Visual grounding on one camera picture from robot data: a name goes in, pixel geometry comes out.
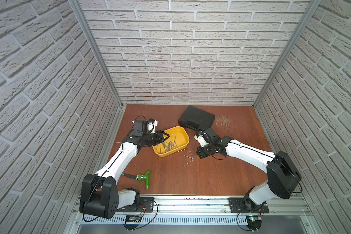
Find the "yellow plastic storage box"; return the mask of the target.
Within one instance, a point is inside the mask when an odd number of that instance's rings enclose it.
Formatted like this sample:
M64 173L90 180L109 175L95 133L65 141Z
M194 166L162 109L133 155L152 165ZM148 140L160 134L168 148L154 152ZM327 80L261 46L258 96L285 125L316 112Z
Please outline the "yellow plastic storage box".
M189 144L189 136L186 130L180 126L176 126L165 130L170 137L163 143L153 146L154 152L161 158L170 154L176 153L180 150L186 149Z

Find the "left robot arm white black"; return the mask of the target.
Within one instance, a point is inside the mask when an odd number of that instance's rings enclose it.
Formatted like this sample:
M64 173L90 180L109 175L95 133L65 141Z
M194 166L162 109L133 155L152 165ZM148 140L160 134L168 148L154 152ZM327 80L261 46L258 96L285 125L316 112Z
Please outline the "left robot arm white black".
M110 219L115 212L126 206L140 207L140 193L129 188L119 191L117 183L129 162L143 147L165 142L170 135L156 130L154 119L134 121L134 128L121 141L114 156L95 174L87 174L82 180L80 212Z

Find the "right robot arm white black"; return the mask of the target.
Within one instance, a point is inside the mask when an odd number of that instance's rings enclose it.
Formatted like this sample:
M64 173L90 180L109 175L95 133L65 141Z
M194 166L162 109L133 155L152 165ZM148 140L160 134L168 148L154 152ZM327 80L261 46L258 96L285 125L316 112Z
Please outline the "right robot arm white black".
M247 210L253 210L274 198L289 199L299 186L301 175L290 156L283 151L273 153L259 150L232 137L220 137L212 128L198 130L195 139L200 144L197 155L201 159L221 154L245 161L267 174L267 181L253 187L244 196L243 206Z

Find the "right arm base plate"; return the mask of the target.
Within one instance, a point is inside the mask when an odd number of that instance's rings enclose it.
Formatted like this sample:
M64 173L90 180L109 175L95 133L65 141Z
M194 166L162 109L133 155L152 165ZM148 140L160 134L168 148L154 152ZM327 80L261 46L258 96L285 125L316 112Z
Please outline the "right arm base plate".
M228 198L231 213L252 213L266 214L269 213L269 208L266 202L257 205L248 198Z

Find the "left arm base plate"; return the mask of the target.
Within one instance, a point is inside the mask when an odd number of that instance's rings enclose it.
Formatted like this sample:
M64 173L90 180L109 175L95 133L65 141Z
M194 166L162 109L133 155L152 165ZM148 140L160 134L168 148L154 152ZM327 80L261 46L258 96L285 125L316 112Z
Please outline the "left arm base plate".
M154 197L141 197L136 200L132 205L125 206L118 209L117 213L151 213L154 208Z

